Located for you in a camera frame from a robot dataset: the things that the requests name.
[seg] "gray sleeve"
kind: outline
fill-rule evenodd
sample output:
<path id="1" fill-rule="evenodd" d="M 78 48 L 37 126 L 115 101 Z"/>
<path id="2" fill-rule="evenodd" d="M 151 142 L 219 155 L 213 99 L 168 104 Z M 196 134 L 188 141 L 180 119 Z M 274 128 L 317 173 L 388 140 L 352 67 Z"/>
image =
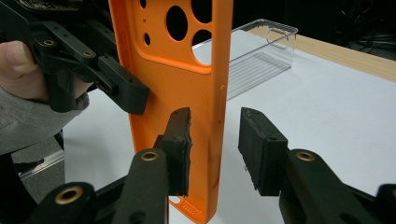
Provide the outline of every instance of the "gray sleeve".
<path id="1" fill-rule="evenodd" d="M 29 147 L 58 133 L 89 105 L 88 94 L 82 94 L 76 103 L 76 110 L 57 113 L 49 105 L 21 99 L 0 87 L 0 155 Z"/>

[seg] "brass screw insert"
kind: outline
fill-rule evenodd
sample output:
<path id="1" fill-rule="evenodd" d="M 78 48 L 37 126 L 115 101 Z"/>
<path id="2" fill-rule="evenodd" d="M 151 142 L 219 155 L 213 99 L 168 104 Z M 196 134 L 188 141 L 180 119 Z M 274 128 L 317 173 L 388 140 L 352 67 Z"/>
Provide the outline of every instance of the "brass screw insert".
<path id="1" fill-rule="evenodd" d="M 146 152 L 141 156 L 143 161 L 155 161 L 158 158 L 158 153 L 156 152 Z"/>
<path id="2" fill-rule="evenodd" d="M 62 190 L 56 195 L 55 202 L 57 204 L 68 204 L 77 200 L 82 195 L 82 188 L 80 186 L 73 186 Z"/>
<path id="3" fill-rule="evenodd" d="M 315 156 L 310 152 L 299 151 L 296 153 L 296 156 L 298 159 L 300 159 L 302 161 L 314 161 L 315 160 Z"/>
<path id="4" fill-rule="evenodd" d="M 55 41 L 53 41 L 53 40 L 44 40 L 44 44 L 47 45 L 47 46 L 52 46 L 52 45 L 55 44 Z"/>
<path id="5" fill-rule="evenodd" d="M 88 56 L 88 57 L 89 57 L 89 56 L 92 56 L 92 52 L 90 52 L 90 51 L 85 51 L 85 52 L 84 52 L 84 55 L 85 55 L 85 56 Z"/>

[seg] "orange phone case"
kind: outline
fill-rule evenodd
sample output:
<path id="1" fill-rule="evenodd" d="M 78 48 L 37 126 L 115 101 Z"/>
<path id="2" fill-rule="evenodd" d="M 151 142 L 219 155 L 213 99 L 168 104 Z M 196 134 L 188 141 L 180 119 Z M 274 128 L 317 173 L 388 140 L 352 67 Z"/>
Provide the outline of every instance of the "orange phone case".
<path id="1" fill-rule="evenodd" d="M 120 63 L 150 87 L 144 115 L 130 115 L 135 151 L 153 147 L 172 111 L 191 109 L 189 196 L 171 203 L 192 221 L 206 223 L 216 213 L 219 194 L 233 0 L 110 0 L 109 5 Z M 197 18 L 197 8 L 210 10 L 211 20 Z M 202 30 L 211 34 L 211 64 L 200 63 L 191 49 Z"/>

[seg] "human hand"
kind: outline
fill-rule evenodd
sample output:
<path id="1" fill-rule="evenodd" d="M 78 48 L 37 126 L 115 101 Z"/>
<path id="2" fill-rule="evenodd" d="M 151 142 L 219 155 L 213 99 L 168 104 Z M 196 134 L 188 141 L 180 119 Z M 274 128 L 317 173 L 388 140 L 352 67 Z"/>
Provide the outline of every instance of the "human hand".
<path id="1" fill-rule="evenodd" d="M 76 77 L 75 95 L 78 98 L 91 83 Z M 41 69 L 34 63 L 30 50 L 21 41 L 0 44 L 0 86 L 7 92 L 31 101 L 47 103 L 46 81 Z"/>

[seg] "clear plastic container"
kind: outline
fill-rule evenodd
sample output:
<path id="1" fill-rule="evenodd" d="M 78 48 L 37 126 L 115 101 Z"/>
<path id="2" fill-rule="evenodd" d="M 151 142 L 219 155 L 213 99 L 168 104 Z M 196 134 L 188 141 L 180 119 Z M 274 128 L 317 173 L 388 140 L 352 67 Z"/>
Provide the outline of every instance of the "clear plastic container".
<path id="1" fill-rule="evenodd" d="M 291 68 L 297 32 L 267 20 L 234 29 L 227 100 Z"/>

